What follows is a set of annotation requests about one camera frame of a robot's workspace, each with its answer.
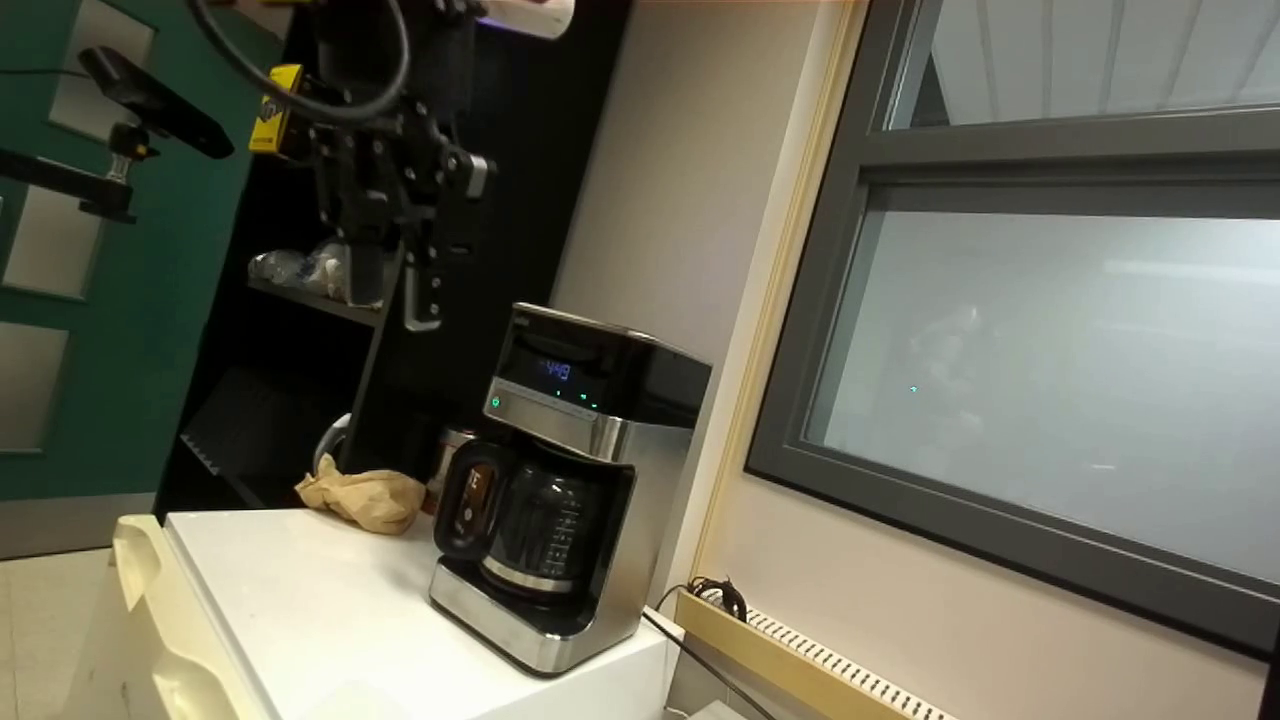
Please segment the wall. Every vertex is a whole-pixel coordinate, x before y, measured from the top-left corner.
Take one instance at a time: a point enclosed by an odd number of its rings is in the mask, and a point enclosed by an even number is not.
[[[626,47],[555,301],[718,360],[671,576],[738,576],[760,607],[957,715],[1258,715],[1252,660],[739,473],[850,6],[645,0]]]

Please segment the black wire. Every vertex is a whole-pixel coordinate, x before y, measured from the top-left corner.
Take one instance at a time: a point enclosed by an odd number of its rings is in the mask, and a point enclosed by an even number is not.
[[[660,619],[652,619],[649,611],[642,611],[658,630],[663,630],[667,642],[678,642],[684,654],[692,654],[703,671],[712,671],[726,686],[734,686],[734,697],[739,697],[745,705],[754,705],[765,720],[771,720],[771,713],[745,691],[738,678],[728,678],[712,660],[703,660],[701,651],[692,651],[678,630],[667,630]]]
[[[0,77],[86,77],[87,70],[76,70],[76,67],[0,67]]]
[[[395,101],[405,95],[408,82],[408,67],[412,67],[412,35],[408,35],[408,20],[401,0],[387,0],[394,25],[395,25],[395,43],[401,43],[401,59],[395,70],[387,78],[383,91],[378,91],[365,102],[321,102],[295,91],[283,91],[273,77],[263,77],[211,20],[206,0],[190,0],[197,29],[206,31],[206,41],[245,77],[253,78],[262,91],[268,91],[282,106],[294,106],[295,115],[307,115],[316,123],[365,123],[383,115],[387,106],[395,106]]]

